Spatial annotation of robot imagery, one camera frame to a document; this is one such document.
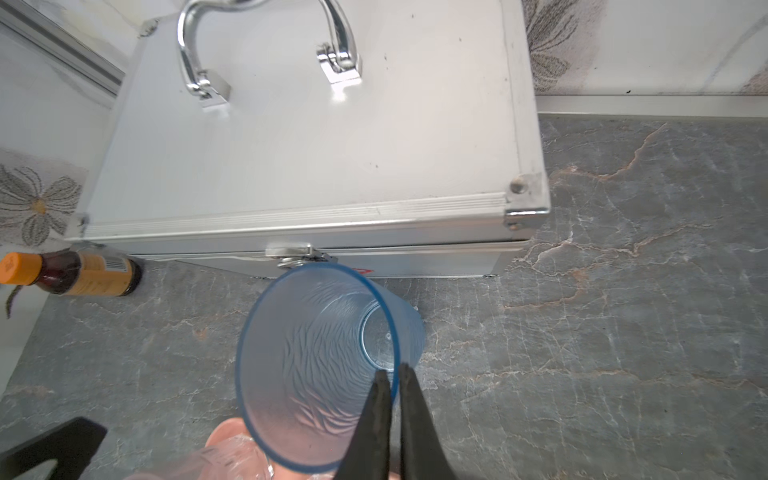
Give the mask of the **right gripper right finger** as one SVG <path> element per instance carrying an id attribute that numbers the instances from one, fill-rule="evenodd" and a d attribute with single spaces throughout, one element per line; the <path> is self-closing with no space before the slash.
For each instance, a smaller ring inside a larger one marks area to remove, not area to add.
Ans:
<path id="1" fill-rule="evenodd" d="M 398 376 L 402 478 L 456 480 L 457 475 L 444 454 L 414 369 L 402 363 Z"/>

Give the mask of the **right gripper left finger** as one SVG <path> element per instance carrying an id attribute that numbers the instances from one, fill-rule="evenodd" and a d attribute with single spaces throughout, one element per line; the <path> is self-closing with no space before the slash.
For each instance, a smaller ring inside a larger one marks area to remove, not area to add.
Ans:
<path id="1" fill-rule="evenodd" d="M 386 480 L 390 474 L 391 384 L 378 370 L 335 480 Z"/>

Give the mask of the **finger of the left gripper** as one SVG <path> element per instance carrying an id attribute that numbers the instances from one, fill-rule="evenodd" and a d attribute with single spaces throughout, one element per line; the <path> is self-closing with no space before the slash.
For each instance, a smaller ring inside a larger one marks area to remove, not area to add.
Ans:
<path id="1" fill-rule="evenodd" d="M 1 453 L 1 478 L 16 479 L 54 461 L 48 479 L 79 479 L 104 441 L 108 429 L 76 417 Z"/>

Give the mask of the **blue plastic tumbler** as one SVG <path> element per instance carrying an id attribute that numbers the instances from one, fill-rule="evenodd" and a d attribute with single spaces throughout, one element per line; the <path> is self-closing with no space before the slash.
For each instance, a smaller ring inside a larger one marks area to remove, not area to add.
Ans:
<path id="1" fill-rule="evenodd" d="M 338 468 L 377 371 L 398 393 L 397 368 L 424 351 L 416 308 L 351 268 L 292 269 L 260 295 L 241 332 L 235 390 L 252 438 L 303 474 Z"/>

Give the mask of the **frosted white cup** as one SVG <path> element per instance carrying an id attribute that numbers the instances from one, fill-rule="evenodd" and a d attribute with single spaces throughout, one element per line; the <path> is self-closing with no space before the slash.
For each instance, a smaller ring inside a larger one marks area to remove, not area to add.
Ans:
<path id="1" fill-rule="evenodd" d="M 272 479 L 273 475 L 269 460 L 255 441 L 236 435 L 187 457 L 177 479 L 256 480 Z"/>

